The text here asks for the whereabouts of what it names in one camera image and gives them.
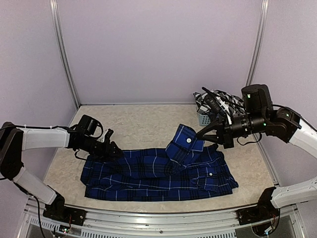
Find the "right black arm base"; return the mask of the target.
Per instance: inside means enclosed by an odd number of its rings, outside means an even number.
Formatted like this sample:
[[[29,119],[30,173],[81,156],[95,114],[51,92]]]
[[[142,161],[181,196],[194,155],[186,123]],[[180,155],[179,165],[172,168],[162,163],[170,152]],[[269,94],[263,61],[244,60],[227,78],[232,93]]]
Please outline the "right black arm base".
[[[246,225],[264,221],[279,215],[279,208],[275,208],[271,202],[272,194],[276,187],[266,188],[255,206],[238,209],[236,211],[239,225]]]

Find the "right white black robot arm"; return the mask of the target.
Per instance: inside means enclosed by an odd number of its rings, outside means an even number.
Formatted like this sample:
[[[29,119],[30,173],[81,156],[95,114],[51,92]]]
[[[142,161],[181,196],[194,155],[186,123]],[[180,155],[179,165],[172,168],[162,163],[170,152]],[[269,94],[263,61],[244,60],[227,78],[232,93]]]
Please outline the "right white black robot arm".
[[[197,133],[197,138],[232,148],[234,139],[250,134],[274,136],[317,156],[317,130],[299,113],[289,107],[274,105],[264,84],[253,84],[241,90],[245,114],[219,116]],[[264,220],[275,209],[317,198],[317,179],[285,187],[264,190],[253,215]]]

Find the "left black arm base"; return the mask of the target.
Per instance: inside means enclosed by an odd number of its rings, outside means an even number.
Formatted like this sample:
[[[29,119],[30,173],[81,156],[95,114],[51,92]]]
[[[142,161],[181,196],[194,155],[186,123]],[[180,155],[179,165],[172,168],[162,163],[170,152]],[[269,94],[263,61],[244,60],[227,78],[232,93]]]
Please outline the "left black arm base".
[[[45,205],[43,216],[69,225],[83,226],[87,211],[65,206],[65,198],[56,192],[53,202]]]

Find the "blue plaid long sleeve shirt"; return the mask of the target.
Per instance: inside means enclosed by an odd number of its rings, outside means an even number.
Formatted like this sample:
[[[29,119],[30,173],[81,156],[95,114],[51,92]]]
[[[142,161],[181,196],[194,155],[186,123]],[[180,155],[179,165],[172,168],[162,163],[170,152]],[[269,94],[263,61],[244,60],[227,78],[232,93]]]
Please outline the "blue plaid long sleeve shirt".
[[[106,201],[197,200],[238,187],[218,146],[206,146],[183,124],[165,148],[125,150],[109,161],[89,156],[80,180],[87,198]]]

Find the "light blue plastic basket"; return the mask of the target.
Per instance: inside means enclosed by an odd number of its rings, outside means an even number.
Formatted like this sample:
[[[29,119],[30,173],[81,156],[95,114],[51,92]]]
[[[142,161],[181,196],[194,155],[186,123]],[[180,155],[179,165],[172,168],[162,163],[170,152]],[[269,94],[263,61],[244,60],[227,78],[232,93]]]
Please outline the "light blue plastic basket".
[[[207,126],[211,123],[211,121],[214,120],[214,114],[213,113],[207,113],[207,114],[200,114],[197,113],[199,125],[200,126]]]

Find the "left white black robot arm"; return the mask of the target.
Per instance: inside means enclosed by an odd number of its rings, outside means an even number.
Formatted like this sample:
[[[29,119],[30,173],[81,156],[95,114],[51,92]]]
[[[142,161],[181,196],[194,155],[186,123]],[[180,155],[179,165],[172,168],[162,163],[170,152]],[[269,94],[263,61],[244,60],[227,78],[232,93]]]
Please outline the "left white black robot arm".
[[[66,148],[85,151],[101,161],[121,157],[122,150],[110,139],[113,130],[102,131],[95,137],[97,128],[102,129],[102,124],[88,115],[83,115],[72,127],[5,122],[0,129],[0,174],[50,206],[50,213],[58,220],[66,220],[69,209],[63,205],[64,198],[24,167],[22,153],[33,149]]]

